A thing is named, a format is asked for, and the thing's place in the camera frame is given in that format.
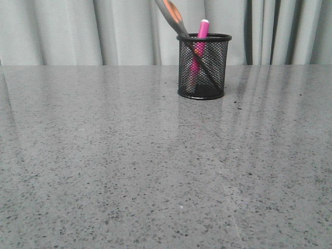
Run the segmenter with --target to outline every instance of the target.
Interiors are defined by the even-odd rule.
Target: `gray speckled countertop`
[[[332,66],[0,67],[0,248],[332,248]]]

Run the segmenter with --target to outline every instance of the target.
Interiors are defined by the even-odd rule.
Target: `pen holder rim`
[[[197,38],[198,33],[190,33],[190,37],[177,36],[176,39],[182,42],[205,42],[205,43],[219,43],[219,42],[228,42],[232,40],[231,35],[227,34],[218,34],[218,33],[208,33],[207,38]]]

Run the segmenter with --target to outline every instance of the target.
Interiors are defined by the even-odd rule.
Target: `pink pen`
[[[202,20],[201,25],[199,28],[198,36],[197,38],[206,38],[209,32],[209,21],[208,20]],[[204,54],[206,43],[196,43],[194,47],[195,53],[202,57]],[[187,92],[195,92],[196,83],[197,83],[197,76],[199,74],[200,65],[196,57],[193,58],[192,64],[190,67],[190,76],[189,76],[189,85],[187,87]]]

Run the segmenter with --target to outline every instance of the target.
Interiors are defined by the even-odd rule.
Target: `gray curtain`
[[[173,0],[189,33],[233,36],[229,65],[331,64],[331,0]],[[176,65],[154,0],[0,0],[2,65]]]

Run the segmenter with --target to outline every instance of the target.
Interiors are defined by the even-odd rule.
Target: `pen holder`
[[[178,36],[178,94],[196,100],[224,95],[225,69],[230,35],[208,34],[207,38]]]

